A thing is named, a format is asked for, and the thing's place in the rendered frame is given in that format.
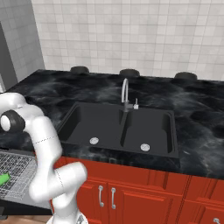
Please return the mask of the red narrow cupboard door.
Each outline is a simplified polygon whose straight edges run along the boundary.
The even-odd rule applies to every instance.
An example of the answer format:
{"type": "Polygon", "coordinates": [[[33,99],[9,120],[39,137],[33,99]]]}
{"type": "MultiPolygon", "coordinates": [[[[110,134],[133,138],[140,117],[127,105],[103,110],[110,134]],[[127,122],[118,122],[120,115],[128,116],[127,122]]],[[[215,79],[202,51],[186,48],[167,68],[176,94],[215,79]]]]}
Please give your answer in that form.
{"type": "Polygon", "coordinates": [[[89,224],[109,224],[108,188],[105,182],[86,181],[77,193],[77,205],[89,224]],[[98,186],[103,186],[101,200],[104,207],[99,204],[98,186]]]}

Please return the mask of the red wide cupboard door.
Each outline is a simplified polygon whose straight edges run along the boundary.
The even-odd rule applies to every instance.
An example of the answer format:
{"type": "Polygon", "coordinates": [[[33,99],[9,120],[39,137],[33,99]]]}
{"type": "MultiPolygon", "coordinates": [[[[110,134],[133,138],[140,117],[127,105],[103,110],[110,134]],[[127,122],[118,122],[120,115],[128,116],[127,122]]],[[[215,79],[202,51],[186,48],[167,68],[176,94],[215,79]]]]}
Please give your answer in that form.
{"type": "Polygon", "coordinates": [[[167,192],[108,184],[109,224],[177,224],[182,197],[167,192]],[[111,188],[115,188],[115,210],[111,188]]]}

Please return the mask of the black double sink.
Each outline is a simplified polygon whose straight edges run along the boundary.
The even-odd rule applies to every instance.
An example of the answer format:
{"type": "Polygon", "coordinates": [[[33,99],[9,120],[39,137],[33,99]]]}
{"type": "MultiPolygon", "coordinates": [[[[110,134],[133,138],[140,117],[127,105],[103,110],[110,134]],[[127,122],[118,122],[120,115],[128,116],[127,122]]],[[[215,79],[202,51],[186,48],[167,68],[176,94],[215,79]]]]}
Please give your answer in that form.
{"type": "Polygon", "coordinates": [[[174,113],[169,110],[76,102],[57,127],[59,140],[144,155],[177,158],[174,113]]]}

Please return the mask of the silver tap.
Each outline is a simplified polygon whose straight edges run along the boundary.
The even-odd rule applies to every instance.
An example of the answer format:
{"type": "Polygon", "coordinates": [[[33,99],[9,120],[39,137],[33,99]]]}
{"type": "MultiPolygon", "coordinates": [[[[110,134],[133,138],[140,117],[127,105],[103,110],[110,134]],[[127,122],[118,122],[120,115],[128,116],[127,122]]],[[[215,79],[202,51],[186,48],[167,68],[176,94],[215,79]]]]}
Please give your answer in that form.
{"type": "Polygon", "coordinates": [[[129,81],[127,78],[122,83],[122,104],[125,112],[128,112],[130,109],[139,109],[138,100],[134,104],[129,103],[129,81]]]}

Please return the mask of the dark round stool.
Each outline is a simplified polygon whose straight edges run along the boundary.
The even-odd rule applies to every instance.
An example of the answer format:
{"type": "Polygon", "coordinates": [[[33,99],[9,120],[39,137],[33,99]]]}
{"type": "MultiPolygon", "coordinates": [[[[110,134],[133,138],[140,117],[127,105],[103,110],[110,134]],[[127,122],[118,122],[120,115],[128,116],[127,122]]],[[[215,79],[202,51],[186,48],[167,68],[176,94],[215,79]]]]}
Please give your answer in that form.
{"type": "Polygon", "coordinates": [[[190,72],[179,72],[179,73],[176,73],[174,78],[175,79],[192,80],[192,81],[196,81],[198,79],[198,77],[197,77],[197,75],[195,73],[190,73],[190,72]]]}
{"type": "Polygon", "coordinates": [[[88,73],[89,70],[87,67],[85,66],[73,66],[71,69],[70,69],[70,72],[71,73],[74,73],[74,74],[84,74],[84,73],[88,73]]]}
{"type": "Polygon", "coordinates": [[[126,68],[119,72],[120,75],[126,77],[139,77],[140,73],[136,69],[126,68]]]}

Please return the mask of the red panel under sink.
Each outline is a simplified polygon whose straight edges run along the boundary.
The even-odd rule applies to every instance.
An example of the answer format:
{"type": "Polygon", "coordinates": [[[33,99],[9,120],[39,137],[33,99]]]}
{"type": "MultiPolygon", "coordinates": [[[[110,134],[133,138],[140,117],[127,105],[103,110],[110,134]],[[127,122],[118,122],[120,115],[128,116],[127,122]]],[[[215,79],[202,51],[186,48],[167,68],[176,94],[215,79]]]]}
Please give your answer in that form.
{"type": "Polygon", "coordinates": [[[62,157],[54,165],[55,168],[72,162],[82,162],[87,167],[87,176],[96,179],[109,179],[143,186],[161,187],[164,190],[182,189],[188,180],[183,174],[155,171],[119,164],[109,164],[72,157],[62,157]]]}

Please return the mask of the green item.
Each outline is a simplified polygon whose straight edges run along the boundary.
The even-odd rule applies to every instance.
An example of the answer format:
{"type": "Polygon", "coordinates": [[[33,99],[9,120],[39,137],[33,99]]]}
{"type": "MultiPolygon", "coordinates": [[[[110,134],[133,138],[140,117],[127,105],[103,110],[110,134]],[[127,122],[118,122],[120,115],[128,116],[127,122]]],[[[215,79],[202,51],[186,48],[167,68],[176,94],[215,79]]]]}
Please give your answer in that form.
{"type": "Polygon", "coordinates": [[[9,173],[1,174],[0,175],[0,186],[7,183],[11,178],[9,173]]]}

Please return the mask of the red drawer front with knob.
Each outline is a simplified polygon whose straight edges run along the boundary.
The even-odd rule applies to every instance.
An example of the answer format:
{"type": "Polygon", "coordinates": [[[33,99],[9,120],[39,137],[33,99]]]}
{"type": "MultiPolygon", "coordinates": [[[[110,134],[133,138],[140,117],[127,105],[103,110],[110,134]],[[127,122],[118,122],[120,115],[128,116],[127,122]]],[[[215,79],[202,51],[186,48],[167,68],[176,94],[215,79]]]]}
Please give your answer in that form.
{"type": "Polygon", "coordinates": [[[178,216],[178,224],[216,224],[214,218],[224,224],[224,206],[186,200],[178,216]]]}

